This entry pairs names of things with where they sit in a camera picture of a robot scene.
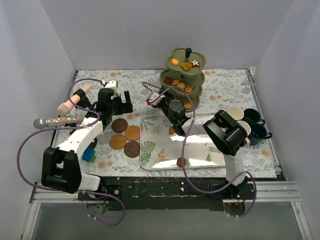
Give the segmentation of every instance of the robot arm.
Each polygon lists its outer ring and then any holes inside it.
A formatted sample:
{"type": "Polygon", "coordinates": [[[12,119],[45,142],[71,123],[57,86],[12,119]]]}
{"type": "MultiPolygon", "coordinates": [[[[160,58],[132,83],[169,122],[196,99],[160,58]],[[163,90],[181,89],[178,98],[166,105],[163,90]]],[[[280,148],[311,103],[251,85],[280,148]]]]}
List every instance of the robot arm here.
{"type": "MultiPolygon", "coordinates": [[[[81,173],[79,159],[84,151],[101,134],[112,121],[113,115],[132,113],[133,106],[128,91],[124,92],[126,102],[122,102],[118,91],[118,82],[109,81],[98,93],[98,101],[90,104],[85,95],[78,103],[81,107],[89,107],[100,116],[100,120],[92,126],[79,128],[56,148],[48,147],[43,153],[41,183],[45,187],[67,193],[79,190],[96,191],[99,187],[98,176],[81,173]]],[[[97,116],[88,112],[80,126],[86,126],[97,120],[97,116]]]]}
{"type": "MultiPolygon", "coordinates": [[[[166,92],[162,98],[151,104],[154,108],[160,108],[173,124],[173,129],[180,136],[185,136],[190,128],[193,119],[186,117],[186,110],[179,100],[174,100],[171,93],[166,92]]],[[[159,96],[156,92],[149,94],[149,99],[154,100],[159,96]]],[[[243,147],[247,144],[248,133],[224,110],[216,114],[199,117],[194,120],[190,135],[209,135],[215,146],[222,152],[225,168],[226,180],[230,182],[236,175],[244,171],[243,147]]],[[[232,185],[234,192],[239,192],[240,188],[247,183],[246,175],[243,173],[232,185]]]]}

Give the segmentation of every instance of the black base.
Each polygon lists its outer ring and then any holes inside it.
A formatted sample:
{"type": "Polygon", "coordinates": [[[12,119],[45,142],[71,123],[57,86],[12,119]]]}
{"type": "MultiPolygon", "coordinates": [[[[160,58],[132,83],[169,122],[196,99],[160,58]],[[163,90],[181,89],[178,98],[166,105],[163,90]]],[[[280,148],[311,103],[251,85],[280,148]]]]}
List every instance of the black base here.
{"type": "MultiPolygon", "coordinates": [[[[226,185],[223,178],[191,178],[191,181],[201,190],[212,191],[226,185]]],[[[223,200],[234,199],[228,190],[216,194],[201,194],[194,190],[185,178],[135,178],[102,177],[101,188],[98,192],[104,193],[106,189],[121,187],[119,195],[109,191],[111,195],[121,198],[128,210],[141,209],[210,209],[223,211],[223,200]]],[[[246,199],[253,199],[252,184],[246,184],[243,193],[246,199]]],[[[78,200],[92,201],[87,194],[79,194],[78,200]]],[[[120,204],[110,199],[109,211],[120,211],[120,204]]]]}

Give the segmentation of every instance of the silver microphone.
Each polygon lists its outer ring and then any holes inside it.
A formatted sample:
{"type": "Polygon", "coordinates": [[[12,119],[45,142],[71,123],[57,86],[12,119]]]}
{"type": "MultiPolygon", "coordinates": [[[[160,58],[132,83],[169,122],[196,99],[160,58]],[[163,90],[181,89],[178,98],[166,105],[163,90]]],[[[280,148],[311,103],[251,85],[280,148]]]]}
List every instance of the silver microphone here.
{"type": "Polygon", "coordinates": [[[38,117],[33,120],[33,126],[39,130],[44,128],[63,127],[66,124],[81,124],[84,119],[84,116],[38,117]]]}

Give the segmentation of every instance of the white wall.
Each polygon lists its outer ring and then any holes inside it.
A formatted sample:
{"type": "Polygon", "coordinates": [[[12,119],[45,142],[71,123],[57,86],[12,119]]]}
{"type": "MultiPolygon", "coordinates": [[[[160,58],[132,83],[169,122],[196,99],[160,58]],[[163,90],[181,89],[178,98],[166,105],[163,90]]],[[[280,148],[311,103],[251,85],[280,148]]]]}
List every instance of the white wall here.
{"type": "Polygon", "coordinates": [[[163,69],[176,47],[206,68],[256,66],[293,0],[40,0],[77,70],[163,69]]]}
{"type": "Polygon", "coordinates": [[[285,175],[320,239],[320,1],[295,0],[261,58],[255,82],[285,175]]]}
{"type": "MultiPolygon", "coordinates": [[[[0,0],[0,239],[17,240],[26,220],[32,187],[20,178],[16,156],[35,129],[35,116],[56,116],[75,69],[39,0],[0,0]]],[[[52,133],[31,139],[22,170],[41,180],[42,154],[52,133]]]]}

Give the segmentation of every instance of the brown coaster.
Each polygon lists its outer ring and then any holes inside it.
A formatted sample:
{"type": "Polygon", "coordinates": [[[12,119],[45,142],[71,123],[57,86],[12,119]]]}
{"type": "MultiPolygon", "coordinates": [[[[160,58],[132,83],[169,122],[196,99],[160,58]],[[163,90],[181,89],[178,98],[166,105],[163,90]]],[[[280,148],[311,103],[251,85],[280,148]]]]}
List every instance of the brown coaster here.
{"type": "Polygon", "coordinates": [[[128,122],[123,118],[118,118],[114,120],[111,124],[111,129],[116,133],[122,133],[124,130],[127,129],[127,127],[128,127],[128,122]]]}
{"type": "Polygon", "coordinates": [[[138,138],[140,138],[140,127],[138,126],[129,126],[125,132],[124,135],[126,139],[130,141],[135,141],[138,138]]]}
{"type": "Polygon", "coordinates": [[[109,141],[110,147],[115,150],[122,149],[126,145],[126,143],[127,143],[126,137],[120,133],[113,135],[109,141]]]}
{"type": "MultiPolygon", "coordinates": [[[[185,159],[183,159],[183,165],[185,166],[186,165],[186,160],[185,159]]],[[[179,157],[178,158],[178,160],[176,161],[176,164],[179,166],[179,167],[182,167],[182,158],[181,157],[179,157]]]]}
{"type": "Polygon", "coordinates": [[[140,154],[140,145],[136,141],[130,141],[124,146],[124,154],[130,158],[135,158],[140,154]]]}

